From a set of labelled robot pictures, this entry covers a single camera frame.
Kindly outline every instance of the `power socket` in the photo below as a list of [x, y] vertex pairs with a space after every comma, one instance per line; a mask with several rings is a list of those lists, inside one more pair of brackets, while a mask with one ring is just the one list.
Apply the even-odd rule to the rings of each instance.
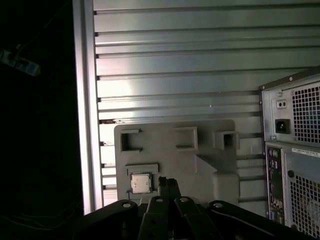
[[0, 62], [34, 77], [41, 72], [40, 65], [23, 57], [14, 59], [12, 53], [7, 50], [3, 50]]

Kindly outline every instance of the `dark background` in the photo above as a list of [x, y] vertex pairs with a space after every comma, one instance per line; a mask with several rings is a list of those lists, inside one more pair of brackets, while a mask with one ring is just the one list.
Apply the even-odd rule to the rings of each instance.
[[82, 214], [72, 1], [1, 2], [0, 51], [40, 33], [20, 52], [39, 76], [0, 63], [0, 239], [32, 239]]

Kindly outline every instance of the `label sticker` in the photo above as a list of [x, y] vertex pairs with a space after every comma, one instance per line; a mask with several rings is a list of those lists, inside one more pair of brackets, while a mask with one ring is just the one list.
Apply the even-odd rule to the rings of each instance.
[[303, 154], [303, 155], [308, 155], [308, 156], [311, 156], [311, 157], [320, 158], [320, 153], [319, 152], [308, 151], [308, 150], [297, 149], [297, 148], [292, 148], [291, 150], [292, 150], [293, 153]]

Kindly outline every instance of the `metal frame edge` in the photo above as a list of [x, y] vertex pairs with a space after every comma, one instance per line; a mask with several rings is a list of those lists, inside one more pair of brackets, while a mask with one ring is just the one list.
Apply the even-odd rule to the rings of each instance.
[[265, 91], [265, 90], [268, 90], [268, 89], [272, 89], [272, 88], [278, 87], [278, 86], [283, 85], [283, 84], [292, 83], [292, 82], [295, 82], [295, 81], [299, 81], [301, 79], [312, 77], [312, 76], [317, 75], [317, 74], [320, 74], [320, 65], [312, 67], [312, 68], [309, 68], [309, 69], [307, 69], [305, 71], [297, 72], [297, 73], [295, 73], [293, 75], [286, 76], [286, 77], [280, 78], [278, 80], [266, 83], [266, 84], [260, 86], [259, 89], [261, 91]]
[[103, 207], [93, 0], [72, 0], [83, 213]]

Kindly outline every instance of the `power supply fan grill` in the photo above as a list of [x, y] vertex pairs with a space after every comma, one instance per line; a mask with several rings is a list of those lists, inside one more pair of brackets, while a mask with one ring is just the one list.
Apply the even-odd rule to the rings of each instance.
[[290, 188], [293, 224], [300, 232], [320, 239], [320, 183], [296, 175]]
[[320, 144], [320, 87], [296, 90], [292, 95], [296, 140]]

